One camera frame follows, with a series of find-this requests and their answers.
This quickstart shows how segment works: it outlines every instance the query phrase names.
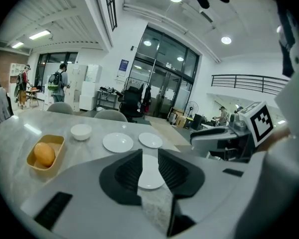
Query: glass door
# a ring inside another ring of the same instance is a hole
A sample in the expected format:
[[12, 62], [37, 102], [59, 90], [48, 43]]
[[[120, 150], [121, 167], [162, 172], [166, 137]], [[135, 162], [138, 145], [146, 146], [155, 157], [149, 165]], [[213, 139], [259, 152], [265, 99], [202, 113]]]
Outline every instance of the glass door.
[[166, 119], [174, 102], [180, 77], [155, 66], [150, 84], [151, 105], [147, 115]]

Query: gray table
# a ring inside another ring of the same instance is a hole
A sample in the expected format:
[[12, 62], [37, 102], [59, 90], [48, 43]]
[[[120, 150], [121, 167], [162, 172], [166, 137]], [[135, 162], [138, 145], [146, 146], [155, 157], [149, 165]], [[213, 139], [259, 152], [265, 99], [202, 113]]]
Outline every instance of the gray table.
[[[72, 126], [86, 123], [92, 127], [92, 136], [83, 142], [76, 141], [70, 132]], [[28, 110], [13, 116], [0, 124], [0, 191], [11, 204], [20, 206], [23, 201], [41, 188], [48, 179], [38, 176], [26, 163], [33, 146], [45, 134], [61, 135], [65, 138], [65, 156], [59, 173], [76, 164], [115, 155], [103, 147], [104, 136], [121, 132], [130, 136], [132, 150], [143, 149], [143, 154], [157, 157], [157, 149], [142, 145], [138, 137], [142, 132], [158, 135], [163, 140], [164, 149], [178, 151], [165, 137], [150, 125], [125, 123], [120, 121], [94, 119], [52, 112]], [[172, 194], [166, 185], [157, 190], [139, 189], [143, 208], [163, 231], [169, 222]]]

